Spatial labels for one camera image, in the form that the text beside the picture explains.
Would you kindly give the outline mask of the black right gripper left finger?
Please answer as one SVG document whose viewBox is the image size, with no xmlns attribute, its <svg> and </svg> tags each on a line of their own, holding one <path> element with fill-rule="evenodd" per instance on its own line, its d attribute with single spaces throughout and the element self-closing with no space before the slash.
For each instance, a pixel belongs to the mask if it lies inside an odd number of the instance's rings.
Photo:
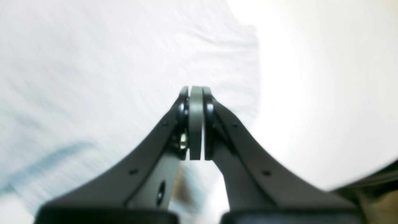
<svg viewBox="0 0 398 224">
<path fill-rule="evenodd" d="M 88 183 L 43 205 L 36 224 L 178 224 L 168 211 L 187 126 L 188 87 L 148 136 Z"/>
</svg>

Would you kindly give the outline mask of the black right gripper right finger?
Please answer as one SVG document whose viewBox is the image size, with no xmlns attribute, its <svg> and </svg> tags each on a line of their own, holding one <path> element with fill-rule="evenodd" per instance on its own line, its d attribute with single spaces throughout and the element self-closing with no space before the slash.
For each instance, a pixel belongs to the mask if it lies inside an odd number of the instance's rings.
<svg viewBox="0 0 398 224">
<path fill-rule="evenodd" d="M 362 224 L 351 202 L 314 187 L 263 149 L 240 120 L 211 94 L 190 93 L 190 159 L 221 171 L 230 211 L 222 224 Z"/>
</svg>

